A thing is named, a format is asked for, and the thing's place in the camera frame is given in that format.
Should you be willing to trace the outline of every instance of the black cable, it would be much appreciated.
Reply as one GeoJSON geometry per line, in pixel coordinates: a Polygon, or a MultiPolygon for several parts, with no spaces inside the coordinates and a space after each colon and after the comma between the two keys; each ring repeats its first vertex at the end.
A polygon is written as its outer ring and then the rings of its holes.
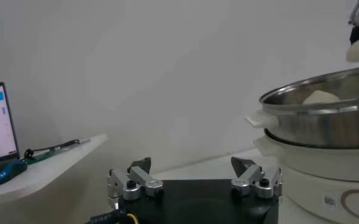
{"type": "Polygon", "coordinates": [[[114,210],[102,215],[91,217],[86,224],[114,224],[126,218],[127,212],[125,210],[114,210]]]}
{"type": "Polygon", "coordinates": [[[50,152],[54,152],[55,150],[60,150],[62,148],[74,145],[74,144],[80,144],[80,141],[78,139],[74,139],[74,140],[70,140],[68,142],[59,144],[59,145],[55,145],[52,147],[47,147],[47,148],[42,148],[42,149],[27,149],[24,153],[24,158],[22,160],[33,160],[34,157],[34,152],[40,152],[40,151],[45,151],[45,150],[49,150],[50,152]]]}

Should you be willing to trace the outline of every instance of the screw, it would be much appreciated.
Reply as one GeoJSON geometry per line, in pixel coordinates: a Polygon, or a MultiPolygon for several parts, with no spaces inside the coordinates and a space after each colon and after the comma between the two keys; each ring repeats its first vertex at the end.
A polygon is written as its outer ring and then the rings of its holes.
{"type": "Polygon", "coordinates": [[[152,187],[156,187],[156,186],[159,185],[159,182],[157,182],[157,181],[151,181],[151,182],[149,182],[149,184],[150,184],[152,187]]]}
{"type": "Polygon", "coordinates": [[[259,185],[260,185],[261,187],[268,187],[269,184],[270,184],[269,180],[267,180],[267,179],[265,179],[265,178],[263,178],[262,180],[259,181],[259,185]]]}
{"type": "Polygon", "coordinates": [[[129,180],[129,181],[126,183],[126,188],[128,188],[128,189],[136,188],[136,182],[134,182],[133,180],[129,180]]]}
{"type": "Polygon", "coordinates": [[[242,184],[245,183],[245,181],[243,181],[243,180],[241,180],[241,179],[235,179],[235,183],[242,185],[242,184]]]}

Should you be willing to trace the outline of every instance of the stainless steel pot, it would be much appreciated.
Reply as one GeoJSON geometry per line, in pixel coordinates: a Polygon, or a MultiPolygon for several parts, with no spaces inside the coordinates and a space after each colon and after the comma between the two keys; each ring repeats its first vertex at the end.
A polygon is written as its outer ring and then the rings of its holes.
{"type": "Polygon", "coordinates": [[[321,75],[260,97],[262,110],[247,117],[269,136],[292,145],[359,149],[359,68],[321,75]],[[338,96],[330,103],[302,105],[314,91],[338,96]]]}

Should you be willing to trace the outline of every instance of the white electric cooker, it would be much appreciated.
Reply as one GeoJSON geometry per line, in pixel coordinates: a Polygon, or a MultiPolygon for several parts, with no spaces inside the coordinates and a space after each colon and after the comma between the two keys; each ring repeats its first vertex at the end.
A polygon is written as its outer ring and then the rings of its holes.
{"type": "Polygon", "coordinates": [[[247,120],[265,130],[254,144],[278,159],[284,196],[331,222],[359,224],[359,68],[283,86],[260,103],[247,120]]]}
{"type": "Polygon", "coordinates": [[[254,144],[278,158],[284,196],[327,220],[359,223],[359,150],[311,149],[267,136],[254,144]]]}

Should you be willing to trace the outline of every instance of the yellow wire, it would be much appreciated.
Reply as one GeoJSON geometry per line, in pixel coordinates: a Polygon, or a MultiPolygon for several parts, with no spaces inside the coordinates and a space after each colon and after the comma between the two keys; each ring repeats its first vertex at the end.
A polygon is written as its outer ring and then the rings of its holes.
{"type": "Polygon", "coordinates": [[[138,224],[138,220],[137,220],[137,217],[135,215],[133,215],[132,213],[128,213],[128,214],[126,214],[126,216],[131,218],[135,224],[138,224]]]}

